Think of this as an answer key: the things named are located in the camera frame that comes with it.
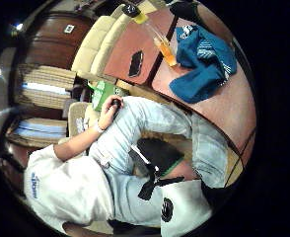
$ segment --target orange drink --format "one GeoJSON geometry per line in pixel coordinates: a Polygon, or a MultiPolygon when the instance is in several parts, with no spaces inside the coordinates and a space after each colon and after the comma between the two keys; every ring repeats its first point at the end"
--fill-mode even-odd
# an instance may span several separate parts
{"type": "Polygon", "coordinates": [[[162,52],[165,61],[170,66],[175,66],[177,64],[176,57],[169,46],[168,42],[165,40],[158,40],[157,38],[154,39],[154,43],[157,48],[162,52]]]}

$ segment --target light blue jeans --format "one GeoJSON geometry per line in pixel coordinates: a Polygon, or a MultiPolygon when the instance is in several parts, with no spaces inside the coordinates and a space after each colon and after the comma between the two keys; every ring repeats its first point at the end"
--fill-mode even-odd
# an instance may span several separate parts
{"type": "Polygon", "coordinates": [[[104,164],[113,195],[115,219],[137,225],[159,226],[161,223],[161,189],[155,188],[151,199],[143,200],[137,195],[148,179],[131,175],[133,161],[128,152],[131,144],[140,138],[142,130],[192,138],[193,169],[203,181],[205,179],[206,185],[224,185],[226,141],[205,119],[188,116],[176,107],[140,97],[124,97],[123,101],[124,107],[89,152],[90,156],[104,164]]]}

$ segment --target blue jacket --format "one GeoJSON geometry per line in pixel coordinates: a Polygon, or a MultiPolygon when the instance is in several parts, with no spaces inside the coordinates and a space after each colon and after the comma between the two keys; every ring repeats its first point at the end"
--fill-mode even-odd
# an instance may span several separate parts
{"type": "Polygon", "coordinates": [[[208,99],[236,73],[234,51],[200,26],[183,26],[176,31],[177,62],[193,70],[173,80],[170,88],[187,103],[208,99]]]}

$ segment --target man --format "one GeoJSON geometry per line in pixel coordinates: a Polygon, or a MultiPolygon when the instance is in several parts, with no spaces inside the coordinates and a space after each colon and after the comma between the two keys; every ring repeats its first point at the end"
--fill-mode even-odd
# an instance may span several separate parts
{"type": "Polygon", "coordinates": [[[36,214],[71,236],[78,236],[83,231],[80,226],[94,220],[159,226],[162,190],[155,188],[149,200],[139,198],[148,179],[131,175],[133,161],[128,152],[143,129],[192,137],[193,169],[181,160],[164,179],[182,176],[190,181],[201,176],[209,187],[224,186],[226,141],[203,118],[190,118],[177,108],[144,98],[124,97],[123,101],[110,96],[93,127],[31,155],[25,193],[36,214]],[[121,101],[115,120],[114,99],[121,101]],[[72,159],[89,147],[89,156],[72,159]]]}

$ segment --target wooden cabinet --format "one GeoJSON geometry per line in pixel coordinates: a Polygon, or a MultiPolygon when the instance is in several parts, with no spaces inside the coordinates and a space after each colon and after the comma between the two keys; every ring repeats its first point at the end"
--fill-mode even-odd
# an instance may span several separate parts
{"type": "Polygon", "coordinates": [[[38,17],[27,32],[26,63],[71,69],[76,52],[94,22],[72,13],[38,17]]]}

